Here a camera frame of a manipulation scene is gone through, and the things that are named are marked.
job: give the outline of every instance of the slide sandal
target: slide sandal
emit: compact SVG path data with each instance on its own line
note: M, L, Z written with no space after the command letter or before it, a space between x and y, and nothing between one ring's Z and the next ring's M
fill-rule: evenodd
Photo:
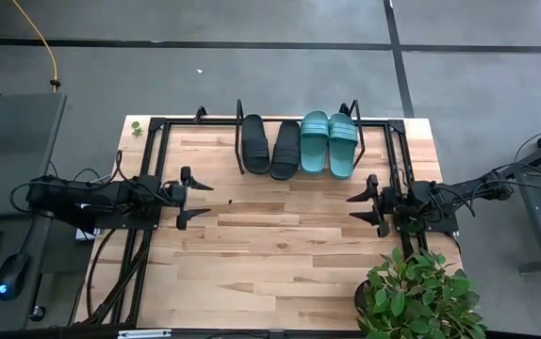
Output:
M264 133L264 122L259 115L247 115L241 126L243 166L253 174L266 174L271 166L269 141Z
M325 112L314 111L306 114L300 129L300 164L304 172L323 172L328 138L329 120Z
M345 114L334 114L329 120L329 170L334 178L346 180L352 176L357 144L352 119Z
M272 151L270 177L287 180L296 175L300 164L300 125L295 121L283 121Z

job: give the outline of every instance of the desk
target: desk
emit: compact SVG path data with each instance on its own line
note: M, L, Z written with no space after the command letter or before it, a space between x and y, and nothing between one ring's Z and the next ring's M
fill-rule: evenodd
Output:
M127 176L139 173L146 139L133 136L130 125L138 121L147 131L150 118L128 116L124 122L119 148ZM404 122L416 179L441 181L429 121ZM279 125L265 122L271 150ZM277 182L269 175L239 173L235 127L173 126L163 181L191 166L193 176L215 190L191 190L189 208L212 211L181 232L174 228L175 209L164 208L138 327L357 330L354 290L382 263L380 253L401 244L396 232L378 238L366 222L348 216L371 208L370 202L346 203L364 190L369 174L388 185L384 134L373 127L365 127L364 134L367 151L350 180L336 181L326 170ZM427 236L431 250L455 263L451 269L461 267L451 239ZM124 240L125 232L117 232L102 251L92 284L95 307L118 279ZM84 295L77 321L86 317Z
M65 102L65 95L59 93L0 96L0 266L19 251L32 224L31 217L10 207L8 194L47 171ZM18 191L16 202L25 208L25 190ZM26 244L30 263L24 290L15 300L0 300L0 331L25 328L38 292L50 225L49 218L36 218Z

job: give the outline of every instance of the concrete floor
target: concrete floor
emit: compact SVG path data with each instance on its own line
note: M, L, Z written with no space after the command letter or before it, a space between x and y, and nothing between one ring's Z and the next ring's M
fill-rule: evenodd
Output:
M24 7L51 38L390 42L381 0L33 0ZM394 10L402 43L541 45L539 0L395 0ZM0 0L0 36L33 36L9 1ZM241 98L247 112L259 114L331 111L358 99L365 116L403 116L391 52L54 52L68 94L53 157L62 176L85 167L109 171L128 114L192 115L199 105L233 114ZM512 161L518 145L541 131L541 54L404 53L403 59L415 115L431 120L446 182ZM43 48L0 46L0 91L49 91L50 78ZM476 218L463 210L457 217L464 266L483 296L486 325L541 334L541 273L517 274L518 265L539 259L520 197L478 202L476 210ZM72 234L59 231L52 248L84 253ZM59 261L51 257L50 267ZM63 270L79 277L85 265ZM35 326L67 321L80 281L68 282L67 274L51 278L41 298L54 311Z

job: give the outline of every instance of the wooden table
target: wooden table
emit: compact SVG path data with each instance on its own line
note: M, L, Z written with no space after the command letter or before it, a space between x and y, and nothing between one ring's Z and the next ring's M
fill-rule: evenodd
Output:
M132 135L131 123L140 122L146 131L150 118L126 117L119 146L126 175L139 173L146 139ZM429 121L404 122L416 179L441 181ZM265 122L271 150L279 124ZM278 182L239 173L235 127L173 126L163 180L176 179L182 166L191 166L193 176L215 190L191 190L189 207L212 211L178 231L175 209L164 208L149 255L139 327L357 330L356 286L382 263L380 253L401 245L396 232L378 238L375 228L348 216L370 210L371 202L346 203L364 190L369 174L388 185L384 134L372 127L364 134L367 151L350 180L334 180L326 170ZM92 287L95 307L118 279L125 234L115 233L102 251ZM451 239L427 236L431 250L456 264L453 270L461 266ZM82 295L76 320L86 317Z

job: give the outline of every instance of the potted plant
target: potted plant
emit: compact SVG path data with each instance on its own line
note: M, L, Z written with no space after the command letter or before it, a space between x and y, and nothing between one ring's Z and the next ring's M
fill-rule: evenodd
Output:
M485 338L473 311L480 296L469 290L463 270L449 275L444 255L426 250L406 259L398 248L382 256L354 296L367 339Z

